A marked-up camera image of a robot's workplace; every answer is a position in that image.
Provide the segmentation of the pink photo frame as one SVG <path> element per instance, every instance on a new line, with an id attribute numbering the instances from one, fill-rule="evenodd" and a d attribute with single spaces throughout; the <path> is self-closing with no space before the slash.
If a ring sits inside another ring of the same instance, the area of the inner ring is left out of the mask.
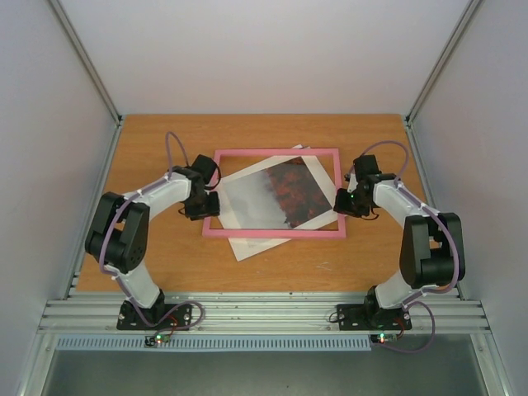
<path id="1" fill-rule="evenodd" d="M 217 149 L 214 160 L 220 164 L 222 157 L 275 157 L 275 156 L 330 156 L 333 161 L 335 187 L 342 187 L 340 155 L 337 148 L 229 148 Z M 202 235 L 210 238 L 287 238 L 287 239 L 339 239 L 345 238 L 346 225 L 343 214 L 337 214 L 337 230 L 306 229 L 212 229 L 210 218 L 202 226 Z"/>

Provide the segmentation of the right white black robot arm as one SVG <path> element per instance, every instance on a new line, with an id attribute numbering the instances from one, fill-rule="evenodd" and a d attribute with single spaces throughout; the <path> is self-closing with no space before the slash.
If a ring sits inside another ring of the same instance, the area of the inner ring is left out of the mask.
<path id="1" fill-rule="evenodd" d="M 375 156 L 353 162 L 349 186 L 337 192 L 334 210 L 365 219 L 383 209 L 402 227 L 398 270 L 372 286 L 361 304 L 339 304 L 342 331 L 408 330 L 411 304 L 427 294 L 443 294 L 464 279 L 465 258 L 461 219 L 425 204 L 393 173 L 379 169 Z"/>

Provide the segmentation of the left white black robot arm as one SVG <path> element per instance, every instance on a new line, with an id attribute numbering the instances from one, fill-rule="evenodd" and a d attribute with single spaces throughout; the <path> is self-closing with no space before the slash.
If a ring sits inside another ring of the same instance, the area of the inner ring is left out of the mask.
<path id="1" fill-rule="evenodd" d="M 170 166 L 160 179 L 138 190 L 101 196 L 84 250 L 125 293 L 125 320 L 158 328 L 174 311 L 165 305 L 145 264 L 149 225 L 175 204 L 183 205 L 182 214 L 191 221 L 218 216 L 219 195 L 210 184 L 214 176 L 221 176 L 217 162 L 199 155 L 191 165 Z"/>

